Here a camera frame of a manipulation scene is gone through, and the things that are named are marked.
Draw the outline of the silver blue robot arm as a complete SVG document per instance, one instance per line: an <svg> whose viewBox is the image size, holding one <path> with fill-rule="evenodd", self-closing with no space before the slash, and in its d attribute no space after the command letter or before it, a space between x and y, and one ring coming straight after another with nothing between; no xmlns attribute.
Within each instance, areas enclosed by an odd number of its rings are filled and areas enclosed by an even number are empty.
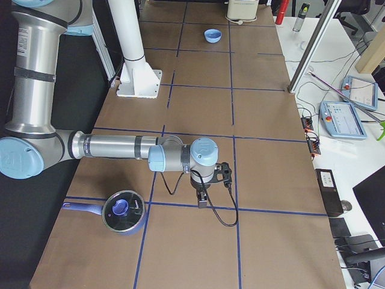
<svg viewBox="0 0 385 289"><path fill-rule="evenodd" d="M93 33L91 1L13 1L19 24L13 114L1 139L1 173L26 179L69 159L146 159L154 172L190 174L200 208L216 181L218 147L209 138L184 144L178 137L94 135L56 130L51 112L60 36Z"/></svg>

